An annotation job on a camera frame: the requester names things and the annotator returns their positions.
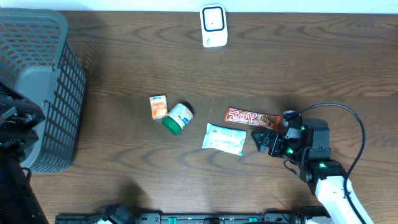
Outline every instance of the wet wipes pack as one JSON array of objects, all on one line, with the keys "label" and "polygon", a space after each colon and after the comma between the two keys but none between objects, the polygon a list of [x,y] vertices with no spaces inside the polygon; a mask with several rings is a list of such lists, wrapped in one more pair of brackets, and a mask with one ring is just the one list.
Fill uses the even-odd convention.
[{"label": "wet wipes pack", "polygon": [[207,124],[205,140],[202,149],[218,149],[223,152],[243,156],[242,148],[246,138],[246,131],[223,128]]}]

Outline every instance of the orange carton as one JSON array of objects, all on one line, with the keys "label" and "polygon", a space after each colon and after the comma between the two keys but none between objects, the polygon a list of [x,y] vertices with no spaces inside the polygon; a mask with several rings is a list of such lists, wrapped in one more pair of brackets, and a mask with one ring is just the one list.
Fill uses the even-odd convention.
[{"label": "orange carton", "polygon": [[165,95],[149,98],[152,118],[160,119],[167,116],[167,99]]}]

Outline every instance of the white wall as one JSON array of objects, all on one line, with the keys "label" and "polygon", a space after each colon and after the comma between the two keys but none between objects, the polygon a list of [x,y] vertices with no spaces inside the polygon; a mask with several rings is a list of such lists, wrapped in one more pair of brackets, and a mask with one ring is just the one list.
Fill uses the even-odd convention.
[{"label": "white wall", "polygon": [[0,7],[198,12],[211,3],[228,12],[398,13],[398,0],[0,0]]}]

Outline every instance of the top chocolate bar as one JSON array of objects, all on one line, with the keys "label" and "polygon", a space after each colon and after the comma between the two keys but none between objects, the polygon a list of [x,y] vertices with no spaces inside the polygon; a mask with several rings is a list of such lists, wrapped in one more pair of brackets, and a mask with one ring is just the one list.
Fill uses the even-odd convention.
[{"label": "top chocolate bar", "polygon": [[224,117],[224,121],[269,128],[274,131],[278,130],[280,119],[281,117],[277,115],[260,114],[231,107],[226,110]]}]

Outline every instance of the wooden table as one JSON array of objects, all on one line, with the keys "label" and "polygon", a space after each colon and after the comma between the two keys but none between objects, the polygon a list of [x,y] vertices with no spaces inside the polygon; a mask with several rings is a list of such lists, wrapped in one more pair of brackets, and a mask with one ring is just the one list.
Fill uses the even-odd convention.
[{"label": "wooden table", "polygon": [[[201,45],[199,13],[63,12],[88,77],[74,164],[32,178],[53,223],[120,202],[165,213],[261,212],[319,205],[307,185],[260,154],[252,127],[224,123],[228,106],[269,114],[321,102],[352,107],[367,131],[352,176],[375,223],[398,215],[398,16],[228,14],[228,44]],[[150,116],[149,96],[195,117],[178,136]],[[339,108],[305,117],[329,122],[332,158],[347,169],[360,128]],[[201,149],[206,124],[245,129],[243,157]]]}]

